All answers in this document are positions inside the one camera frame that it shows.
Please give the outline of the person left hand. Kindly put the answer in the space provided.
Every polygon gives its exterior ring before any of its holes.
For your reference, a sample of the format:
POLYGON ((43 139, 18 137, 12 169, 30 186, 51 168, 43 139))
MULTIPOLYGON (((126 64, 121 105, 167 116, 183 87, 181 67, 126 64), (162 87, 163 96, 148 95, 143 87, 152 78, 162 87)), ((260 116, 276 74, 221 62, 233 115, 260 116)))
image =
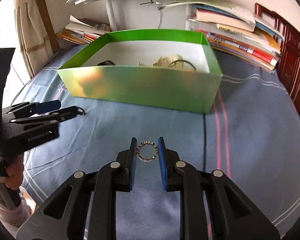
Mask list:
POLYGON ((23 182, 23 161, 24 154, 16 156, 6 168, 7 176, 4 180, 4 183, 8 188, 12 190, 17 190, 23 182))

